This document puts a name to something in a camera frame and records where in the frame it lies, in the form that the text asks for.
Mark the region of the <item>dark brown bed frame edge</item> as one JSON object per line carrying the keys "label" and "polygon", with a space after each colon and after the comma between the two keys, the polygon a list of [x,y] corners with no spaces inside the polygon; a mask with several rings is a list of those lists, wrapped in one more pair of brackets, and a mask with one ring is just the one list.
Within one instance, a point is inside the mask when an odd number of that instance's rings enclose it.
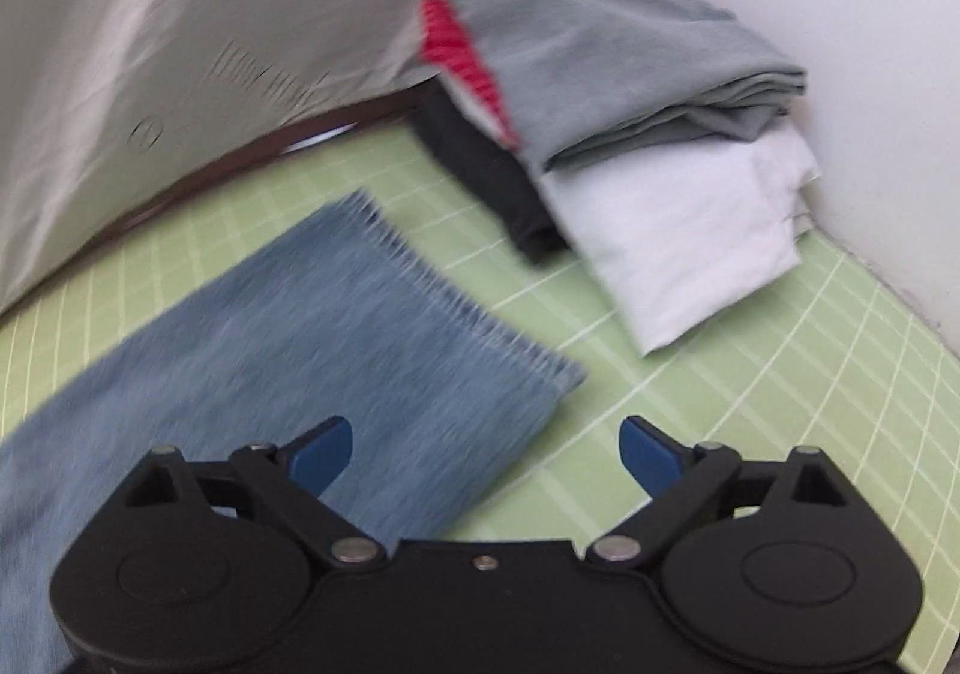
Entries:
{"label": "dark brown bed frame edge", "polygon": [[76,252],[73,261],[99,252],[108,243],[116,242],[125,232],[132,231],[133,227],[142,224],[149,218],[171,209],[172,206],[182,203],[187,198],[197,197],[200,193],[210,190],[213,186],[223,185],[228,180],[242,176],[245,172],[259,169],[272,164],[281,158],[286,149],[298,143],[304,143],[320,133],[329,133],[338,127],[353,125],[358,130],[381,124],[384,120],[397,119],[409,114],[420,103],[423,91],[428,86],[428,80],[420,81],[411,88],[389,92],[386,96],[368,99],[361,103],[337,107],[324,114],[299,119],[290,125],[278,130],[270,131],[267,135],[252,140],[247,145],[233,149],[215,159],[213,163],[195,170],[189,176],[182,177],[171,186],[161,190],[153,198],[143,198],[135,203],[127,213],[105,225],[96,232],[91,239]]}

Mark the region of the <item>grey folded garment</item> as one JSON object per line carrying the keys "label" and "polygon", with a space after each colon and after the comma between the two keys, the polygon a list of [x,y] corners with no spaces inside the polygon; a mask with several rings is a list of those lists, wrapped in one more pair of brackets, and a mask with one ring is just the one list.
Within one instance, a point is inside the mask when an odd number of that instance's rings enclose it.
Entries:
{"label": "grey folded garment", "polygon": [[753,142],[807,73],[708,0],[448,0],[532,172],[719,135]]}

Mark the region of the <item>white printed curtain cloth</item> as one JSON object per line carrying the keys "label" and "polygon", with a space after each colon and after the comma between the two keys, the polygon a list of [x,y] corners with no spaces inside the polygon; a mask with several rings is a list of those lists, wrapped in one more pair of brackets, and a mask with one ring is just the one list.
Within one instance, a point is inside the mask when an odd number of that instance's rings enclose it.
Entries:
{"label": "white printed curtain cloth", "polygon": [[420,83],[418,0],[2,0],[2,299],[224,154]]}

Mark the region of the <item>red striped folded garment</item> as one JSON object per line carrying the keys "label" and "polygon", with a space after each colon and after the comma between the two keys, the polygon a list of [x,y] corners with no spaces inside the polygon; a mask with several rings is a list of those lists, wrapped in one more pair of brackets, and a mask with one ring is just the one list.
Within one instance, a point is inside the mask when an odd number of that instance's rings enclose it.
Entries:
{"label": "red striped folded garment", "polygon": [[519,145],[493,73],[483,62],[449,0],[420,0],[420,57],[438,70],[441,85],[460,114],[498,146]]}

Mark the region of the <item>black folded garment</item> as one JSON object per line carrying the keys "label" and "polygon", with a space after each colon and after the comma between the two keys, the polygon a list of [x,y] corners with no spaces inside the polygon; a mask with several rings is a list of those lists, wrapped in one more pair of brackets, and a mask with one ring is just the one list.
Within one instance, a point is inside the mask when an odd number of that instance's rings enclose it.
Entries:
{"label": "black folded garment", "polygon": [[527,261],[568,250],[523,166],[460,114],[438,80],[428,81],[409,120],[431,157],[500,220]]}

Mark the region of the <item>white folded garment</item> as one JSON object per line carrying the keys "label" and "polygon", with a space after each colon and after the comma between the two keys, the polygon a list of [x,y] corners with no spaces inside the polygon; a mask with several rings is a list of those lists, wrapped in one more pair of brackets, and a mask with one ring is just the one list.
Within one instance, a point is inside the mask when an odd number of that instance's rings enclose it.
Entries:
{"label": "white folded garment", "polygon": [[818,176],[778,119],[750,143],[633,149],[535,185],[647,356],[796,268],[811,227],[802,188]]}

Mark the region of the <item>blue denim jeans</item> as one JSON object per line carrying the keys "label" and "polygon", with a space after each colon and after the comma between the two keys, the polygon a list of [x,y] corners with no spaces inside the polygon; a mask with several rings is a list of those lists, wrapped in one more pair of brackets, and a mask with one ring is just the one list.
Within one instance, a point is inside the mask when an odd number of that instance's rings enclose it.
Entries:
{"label": "blue denim jeans", "polygon": [[421,260],[368,195],[326,204],[3,440],[3,669],[65,664],[50,574],[156,445],[213,461],[343,417],[352,461],[325,504],[390,546],[446,531],[583,380]]}

